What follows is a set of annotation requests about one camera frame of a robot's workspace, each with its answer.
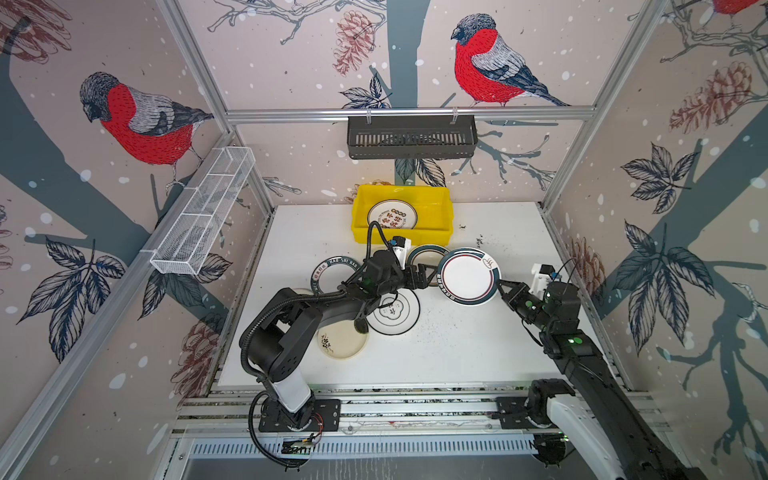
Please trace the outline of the aluminium frame post right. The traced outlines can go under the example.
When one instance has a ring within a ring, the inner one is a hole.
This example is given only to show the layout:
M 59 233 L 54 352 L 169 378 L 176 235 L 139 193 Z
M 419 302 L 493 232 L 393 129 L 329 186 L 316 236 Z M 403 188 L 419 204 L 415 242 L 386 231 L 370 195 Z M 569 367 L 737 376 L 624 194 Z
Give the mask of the aluminium frame post right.
M 594 140 L 633 67 L 653 36 L 667 5 L 668 1 L 645 1 L 635 16 L 629 35 L 618 52 L 605 84 L 596 97 L 591 117 L 579 131 L 540 204 L 543 215 L 552 212 L 558 198 L 565 191 L 568 181 L 587 153 L 590 143 Z

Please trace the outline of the cream plate dark spot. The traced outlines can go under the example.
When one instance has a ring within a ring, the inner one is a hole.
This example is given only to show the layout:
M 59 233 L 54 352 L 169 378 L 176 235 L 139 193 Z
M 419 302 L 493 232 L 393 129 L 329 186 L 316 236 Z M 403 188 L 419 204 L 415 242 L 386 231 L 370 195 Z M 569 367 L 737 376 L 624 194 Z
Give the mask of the cream plate dark spot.
M 360 353 L 365 347 L 368 334 L 355 328 L 353 321 L 341 321 L 320 328 L 315 335 L 321 352 L 335 360 L 346 360 Z

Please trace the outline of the large green rim lettered plate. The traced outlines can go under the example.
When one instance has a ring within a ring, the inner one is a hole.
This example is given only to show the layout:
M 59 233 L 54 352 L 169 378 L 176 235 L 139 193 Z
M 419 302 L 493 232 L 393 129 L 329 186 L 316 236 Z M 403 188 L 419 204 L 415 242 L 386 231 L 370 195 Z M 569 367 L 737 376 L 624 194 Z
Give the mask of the large green rim lettered plate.
M 359 267 L 360 262 L 344 255 L 321 261 L 310 275 L 310 289 L 314 294 L 335 293 Z

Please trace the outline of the white plate flower emblem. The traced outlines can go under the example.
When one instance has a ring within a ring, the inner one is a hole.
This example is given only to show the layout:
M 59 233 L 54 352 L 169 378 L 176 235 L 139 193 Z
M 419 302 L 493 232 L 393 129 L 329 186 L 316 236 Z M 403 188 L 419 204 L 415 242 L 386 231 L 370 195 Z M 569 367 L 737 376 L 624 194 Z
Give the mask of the white plate flower emblem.
M 409 289 L 400 289 L 384 294 L 379 305 L 368 315 L 367 322 L 379 334 L 398 336 L 410 331 L 420 316 L 418 296 Z

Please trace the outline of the green red rim plate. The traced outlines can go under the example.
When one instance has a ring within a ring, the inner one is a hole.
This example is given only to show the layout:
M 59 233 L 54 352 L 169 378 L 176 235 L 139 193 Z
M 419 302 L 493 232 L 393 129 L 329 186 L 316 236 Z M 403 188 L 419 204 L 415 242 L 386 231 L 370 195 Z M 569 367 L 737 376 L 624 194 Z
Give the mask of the green red rim plate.
M 427 244 L 415 247 L 407 257 L 407 265 L 419 266 L 420 264 L 432 264 L 439 266 L 442 259 L 449 253 L 446 247 Z
M 459 248 L 440 261 L 437 283 L 441 292 L 462 306 L 483 305 L 494 298 L 501 277 L 498 263 L 476 248 Z

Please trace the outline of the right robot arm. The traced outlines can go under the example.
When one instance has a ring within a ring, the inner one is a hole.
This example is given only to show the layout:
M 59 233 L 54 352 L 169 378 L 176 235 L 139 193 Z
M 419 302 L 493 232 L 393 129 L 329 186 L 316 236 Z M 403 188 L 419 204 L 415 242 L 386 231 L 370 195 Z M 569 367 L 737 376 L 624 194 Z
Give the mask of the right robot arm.
M 595 342 L 579 328 L 578 288 L 553 281 L 536 293 L 523 283 L 500 280 L 501 299 L 523 323 L 539 329 L 543 352 L 563 380 L 531 384 L 527 412 L 552 423 L 599 479 L 703 479 L 684 465 L 631 403 Z

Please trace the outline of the aluminium cross bar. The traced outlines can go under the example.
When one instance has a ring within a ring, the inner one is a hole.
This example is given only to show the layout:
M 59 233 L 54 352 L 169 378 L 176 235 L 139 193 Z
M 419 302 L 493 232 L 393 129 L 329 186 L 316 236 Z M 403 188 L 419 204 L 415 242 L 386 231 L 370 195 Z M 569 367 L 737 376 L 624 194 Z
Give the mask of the aluminium cross bar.
M 476 120 L 578 120 L 586 121 L 596 113 L 592 106 L 515 106 L 515 107 L 447 107 L 447 108 L 393 108 L 393 109 L 275 109 L 231 110 L 225 119 L 231 125 L 259 123 L 333 123 L 352 117 L 421 117 L 421 116 L 474 116 Z

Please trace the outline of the aluminium frame post left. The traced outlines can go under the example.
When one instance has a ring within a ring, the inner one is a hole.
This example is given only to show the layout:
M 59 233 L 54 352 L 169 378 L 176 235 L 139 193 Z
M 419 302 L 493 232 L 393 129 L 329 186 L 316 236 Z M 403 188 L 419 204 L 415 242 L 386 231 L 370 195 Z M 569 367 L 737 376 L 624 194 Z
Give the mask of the aluminium frame post left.
M 192 29 L 185 18 L 181 2 L 176 0 L 158 0 L 158 7 L 179 48 L 192 77 L 195 79 L 222 137 L 230 144 L 245 147 L 237 128 L 228 120 L 228 109 L 224 98 L 212 75 L 203 52 L 196 41 Z

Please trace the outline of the white plate red characters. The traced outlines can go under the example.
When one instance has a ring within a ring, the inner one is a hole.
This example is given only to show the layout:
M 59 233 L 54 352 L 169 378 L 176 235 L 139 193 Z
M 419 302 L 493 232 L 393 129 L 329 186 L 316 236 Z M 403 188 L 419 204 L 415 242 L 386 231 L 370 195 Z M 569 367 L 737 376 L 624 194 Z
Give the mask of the white plate red characters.
M 376 221 L 383 229 L 413 229 L 418 222 L 416 209 L 402 200 L 384 200 L 367 214 L 367 222 Z

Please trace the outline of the aluminium frame post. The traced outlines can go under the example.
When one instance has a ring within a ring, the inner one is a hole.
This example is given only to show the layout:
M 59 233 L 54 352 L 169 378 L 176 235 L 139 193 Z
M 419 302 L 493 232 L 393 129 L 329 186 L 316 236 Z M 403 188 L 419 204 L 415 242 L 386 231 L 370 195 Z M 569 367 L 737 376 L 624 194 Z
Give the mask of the aluminium frame post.
M 653 36 L 667 5 L 668 1 L 645 1 L 635 16 L 629 35 L 618 52 L 605 84 L 596 97 L 591 117 L 579 131 L 540 204 L 543 215 L 552 212 L 558 198 L 565 191 L 568 181 L 587 153 L 590 143 L 594 140 L 633 67 Z
M 212 75 L 203 52 L 196 41 L 192 29 L 185 18 L 181 2 L 176 0 L 158 0 L 158 7 L 179 48 L 192 77 L 195 79 L 222 137 L 230 144 L 245 147 L 237 128 L 228 120 L 228 109 L 224 98 Z

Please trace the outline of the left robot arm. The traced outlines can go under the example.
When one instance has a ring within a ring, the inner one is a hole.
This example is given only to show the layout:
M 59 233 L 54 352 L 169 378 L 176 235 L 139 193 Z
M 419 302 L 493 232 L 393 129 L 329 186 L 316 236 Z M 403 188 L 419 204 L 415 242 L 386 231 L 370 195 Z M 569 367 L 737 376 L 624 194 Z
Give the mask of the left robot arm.
M 367 317 L 382 306 L 386 294 L 425 289 L 437 276 L 431 264 L 401 263 L 379 250 L 331 293 L 302 294 L 280 289 L 246 327 L 238 345 L 243 371 L 263 385 L 265 405 L 284 430 L 302 430 L 315 421 L 315 395 L 299 372 L 316 332 L 351 321 L 365 333 Z

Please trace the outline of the base rail assembly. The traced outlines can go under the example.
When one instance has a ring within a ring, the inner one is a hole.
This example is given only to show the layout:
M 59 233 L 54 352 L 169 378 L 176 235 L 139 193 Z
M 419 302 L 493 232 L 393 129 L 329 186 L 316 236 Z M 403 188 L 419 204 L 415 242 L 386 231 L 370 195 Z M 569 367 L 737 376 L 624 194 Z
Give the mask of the base rail assembly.
M 533 423 L 520 389 L 323 392 L 312 424 L 291 430 L 250 392 L 183 402 L 171 436 L 193 458 L 291 460 L 541 454 L 571 451 L 561 429 Z

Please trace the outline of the black hanging basket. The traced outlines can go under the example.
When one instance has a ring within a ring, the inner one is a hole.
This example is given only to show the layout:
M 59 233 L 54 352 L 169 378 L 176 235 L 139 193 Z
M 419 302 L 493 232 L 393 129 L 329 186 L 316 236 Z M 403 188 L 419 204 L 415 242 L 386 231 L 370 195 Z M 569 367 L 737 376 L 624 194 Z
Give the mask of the black hanging basket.
M 477 144 L 472 115 L 350 117 L 347 123 L 354 160 L 470 158 Z

